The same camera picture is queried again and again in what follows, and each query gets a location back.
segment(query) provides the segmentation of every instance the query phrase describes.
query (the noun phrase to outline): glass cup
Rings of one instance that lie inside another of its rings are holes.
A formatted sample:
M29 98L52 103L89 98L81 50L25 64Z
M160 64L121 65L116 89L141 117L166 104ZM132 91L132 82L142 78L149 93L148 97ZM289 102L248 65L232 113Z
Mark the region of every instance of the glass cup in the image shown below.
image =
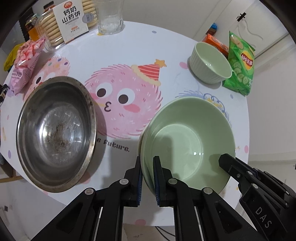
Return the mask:
M98 0L96 8L99 12L99 33L116 34L123 28L123 1Z

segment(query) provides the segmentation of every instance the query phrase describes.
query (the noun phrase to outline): orange snack box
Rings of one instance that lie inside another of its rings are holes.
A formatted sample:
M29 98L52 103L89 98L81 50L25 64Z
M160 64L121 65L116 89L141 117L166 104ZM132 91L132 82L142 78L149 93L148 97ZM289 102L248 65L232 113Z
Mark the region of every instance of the orange snack box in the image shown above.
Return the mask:
M228 52L229 48L220 42L218 39L213 37L210 34L207 34L206 37L203 39L203 42L206 42L212 46L214 46L216 49L218 49L226 58L228 58Z

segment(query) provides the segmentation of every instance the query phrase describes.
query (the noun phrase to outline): label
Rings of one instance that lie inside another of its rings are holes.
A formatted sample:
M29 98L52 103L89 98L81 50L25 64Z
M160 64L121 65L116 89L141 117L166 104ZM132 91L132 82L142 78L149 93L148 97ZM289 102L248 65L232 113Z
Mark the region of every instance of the label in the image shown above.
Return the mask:
M94 15L91 12L87 12L82 17L82 22L84 23L90 23L94 19Z
M243 51L241 54L241 58L247 70L250 70L253 66L253 58L249 52Z
M83 21L84 12L81 0L65 1L55 6L53 12L65 43L89 30Z

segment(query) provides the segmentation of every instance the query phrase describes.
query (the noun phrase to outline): yellow star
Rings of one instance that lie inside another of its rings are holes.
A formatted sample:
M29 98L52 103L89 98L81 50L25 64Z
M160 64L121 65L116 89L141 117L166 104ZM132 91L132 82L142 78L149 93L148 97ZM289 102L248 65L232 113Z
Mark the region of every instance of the yellow star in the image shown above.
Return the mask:
M164 60L156 59L156 61L155 61L154 64L159 65L160 68L162 68L162 67L166 67L166 64L165 64L165 61L164 61Z

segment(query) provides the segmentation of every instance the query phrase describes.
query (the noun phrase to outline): light green ceramic bowl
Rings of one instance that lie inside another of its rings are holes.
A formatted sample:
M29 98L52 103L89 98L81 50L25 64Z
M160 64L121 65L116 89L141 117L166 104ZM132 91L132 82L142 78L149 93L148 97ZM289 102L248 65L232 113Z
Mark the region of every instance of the light green ceramic bowl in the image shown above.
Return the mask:
M204 42L194 46L189 66L200 80L208 84L215 84L232 76L232 68L225 56Z
M211 187L220 193L230 176L219 167L219 157L235 157L231 127L210 102L183 97L164 106L150 121L141 144L141 167L154 193L153 157L189 187Z

